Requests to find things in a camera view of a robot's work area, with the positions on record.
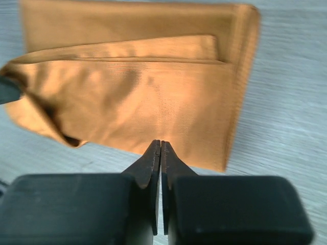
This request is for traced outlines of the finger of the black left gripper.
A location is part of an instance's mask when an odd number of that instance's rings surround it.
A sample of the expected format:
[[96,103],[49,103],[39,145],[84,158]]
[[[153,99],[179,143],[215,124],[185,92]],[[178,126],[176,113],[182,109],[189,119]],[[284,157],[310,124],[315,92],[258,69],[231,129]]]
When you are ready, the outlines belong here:
[[21,89],[11,79],[1,76],[0,78],[0,104],[14,102],[20,99]]

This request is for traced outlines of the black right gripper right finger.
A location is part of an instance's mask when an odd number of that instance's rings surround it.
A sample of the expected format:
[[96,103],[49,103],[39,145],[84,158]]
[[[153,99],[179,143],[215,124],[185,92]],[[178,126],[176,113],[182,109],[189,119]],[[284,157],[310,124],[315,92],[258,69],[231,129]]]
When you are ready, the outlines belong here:
[[164,235],[168,235],[169,217],[172,211],[171,192],[176,178],[182,176],[198,176],[189,166],[179,159],[168,141],[161,141],[160,149],[161,189]]

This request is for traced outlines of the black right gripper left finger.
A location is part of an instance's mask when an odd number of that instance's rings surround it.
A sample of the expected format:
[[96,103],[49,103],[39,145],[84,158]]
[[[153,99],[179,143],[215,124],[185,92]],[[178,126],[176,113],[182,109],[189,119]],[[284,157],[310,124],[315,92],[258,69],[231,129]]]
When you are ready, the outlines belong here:
[[144,154],[122,172],[122,175],[135,180],[136,197],[145,210],[153,235],[158,234],[160,144],[160,140],[153,140]]

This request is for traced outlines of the orange cloth napkin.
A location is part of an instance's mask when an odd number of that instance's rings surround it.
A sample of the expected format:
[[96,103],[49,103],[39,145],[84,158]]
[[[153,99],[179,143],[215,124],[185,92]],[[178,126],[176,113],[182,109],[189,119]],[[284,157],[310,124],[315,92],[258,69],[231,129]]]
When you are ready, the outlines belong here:
[[78,148],[142,154],[168,141],[225,170],[260,34],[250,4],[21,1],[26,54],[1,75],[22,89],[19,126]]

